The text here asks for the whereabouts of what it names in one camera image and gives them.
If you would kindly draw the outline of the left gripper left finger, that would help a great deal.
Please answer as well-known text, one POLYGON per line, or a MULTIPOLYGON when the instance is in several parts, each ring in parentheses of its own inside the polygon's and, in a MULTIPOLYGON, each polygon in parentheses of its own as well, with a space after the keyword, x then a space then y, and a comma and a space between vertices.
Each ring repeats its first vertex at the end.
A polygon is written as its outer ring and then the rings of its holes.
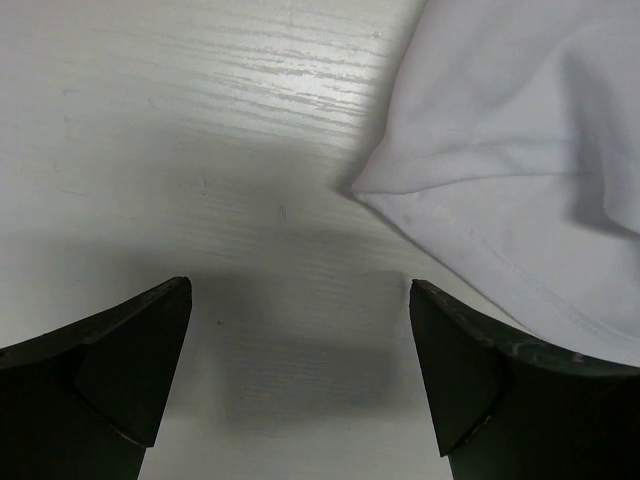
POLYGON ((155 444, 192 309, 174 277, 1 350, 4 479, 135 479, 155 444))

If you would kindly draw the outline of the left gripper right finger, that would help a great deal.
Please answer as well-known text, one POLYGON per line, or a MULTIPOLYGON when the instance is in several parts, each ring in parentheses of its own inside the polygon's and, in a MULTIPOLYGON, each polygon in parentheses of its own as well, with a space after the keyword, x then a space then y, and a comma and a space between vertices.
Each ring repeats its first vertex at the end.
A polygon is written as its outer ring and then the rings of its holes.
POLYGON ((639 371, 567 350, 416 280, 410 321, 457 479, 635 479, 639 371))

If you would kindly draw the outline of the white t shirt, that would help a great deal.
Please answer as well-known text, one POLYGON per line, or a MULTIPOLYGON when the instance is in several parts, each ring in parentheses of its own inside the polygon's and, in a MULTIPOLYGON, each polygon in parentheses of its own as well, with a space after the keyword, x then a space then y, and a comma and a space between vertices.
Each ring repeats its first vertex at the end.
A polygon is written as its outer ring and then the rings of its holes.
POLYGON ((535 336, 639 363, 639 5, 430 1, 355 197, 535 336))

